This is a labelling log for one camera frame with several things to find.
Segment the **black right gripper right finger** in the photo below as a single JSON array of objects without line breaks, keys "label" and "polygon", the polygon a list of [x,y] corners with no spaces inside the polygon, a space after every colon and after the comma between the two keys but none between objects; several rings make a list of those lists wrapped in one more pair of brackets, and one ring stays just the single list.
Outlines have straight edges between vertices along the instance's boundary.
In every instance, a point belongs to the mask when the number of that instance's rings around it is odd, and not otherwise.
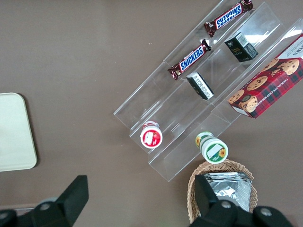
[{"label": "black right gripper right finger", "polygon": [[196,202],[201,216],[192,227],[291,227],[291,222],[279,210],[257,206],[246,212],[231,201],[219,200],[203,175],[195,176]]}]

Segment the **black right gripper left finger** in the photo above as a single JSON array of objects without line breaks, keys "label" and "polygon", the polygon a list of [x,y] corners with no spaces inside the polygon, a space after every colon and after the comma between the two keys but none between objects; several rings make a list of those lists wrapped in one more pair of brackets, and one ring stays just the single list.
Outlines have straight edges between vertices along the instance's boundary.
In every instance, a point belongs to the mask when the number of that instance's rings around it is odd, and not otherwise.
[{"label": "black right gripper left finger", "polygon": [[55,200],[37,205],[18,216],[15,210],[0,211],[2,227],[72,227],[89,199],[88,177],[77,176]]}]

